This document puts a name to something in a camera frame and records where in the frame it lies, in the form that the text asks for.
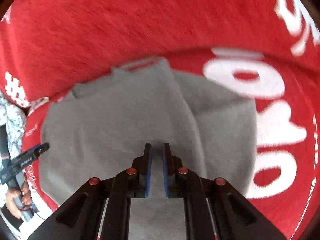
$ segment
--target red screw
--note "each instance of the red screw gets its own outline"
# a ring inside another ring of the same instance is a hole
[[[134,175],[137,173],[137,170],[135,168],[129,168],[127,169],[127,174],[128,175]]]
[[[188,173],[188,169],[187,168],[184,168],[184,167],[180,167],[179,169],[178,169],[178,172],[180,173],[180,174],[187,174]]]
[[[91,179],[89,179],[89,184],[90,185],[97,185],[98,183],[100,182],[100,179],[98,179],[98,178],[91,178]]]
[[[225,180],[224,178],[216,178],[214,181],[215,181],[216,184],[219,185],[219,186],[223,186],[223,185],[226,184],[226,180]]]

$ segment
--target red cloth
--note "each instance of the red cloth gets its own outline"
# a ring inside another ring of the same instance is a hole
[[[287,2],[289,8],[297,6]],[[56,101],[74,82],[92,80],[113,65],[142,56],[209,46],[263,52],[263,62],[281,75],[285,93],[256,98],[257,111],[282,99],[290,106],[290,121],[305,127],[307,136],[298,143],[258,148],[263,154],[290,152],[297,174],[286,191],[252,203],[287,238],[296,239],[319,204],[318,186],[313,191],[311,186],[318,173],[320,46],[309,32],[305,52],[293,55],[292,46],[309,25],[303,16],[301,31],[289,30],[276,14],[276,5],[277,0],[16,0],[0,23],[0,90],[27,106],[42,97]],[[204,64],[214,57],[208,49],[167,56],[172,67],[196,74],[202,74]],[[23,149],[39,143],[47,109],[44,104],[28,117]],[[28,171],[41,197],[55,209],[39,188],[37,163]],[[255,183],[267,185],[278,175],[276,168],[260,172]]]

